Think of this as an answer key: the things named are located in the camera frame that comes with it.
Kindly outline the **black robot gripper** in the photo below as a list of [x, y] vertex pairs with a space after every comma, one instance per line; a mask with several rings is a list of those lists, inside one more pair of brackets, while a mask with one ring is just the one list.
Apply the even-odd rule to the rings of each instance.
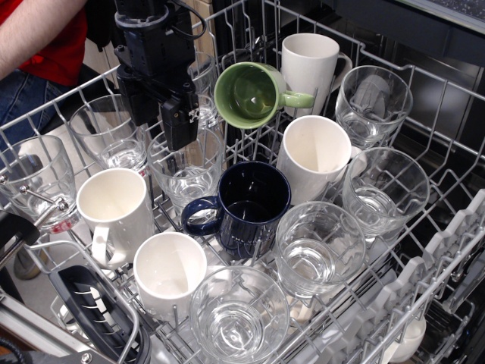
[[196, 140], [199, 106], [187, 68], [195, 60], [194, 9], [183, 1], [116, 1], [124, 34], [117, 70], [120, 90], [138, 125], [162, 118], [170, 151]]

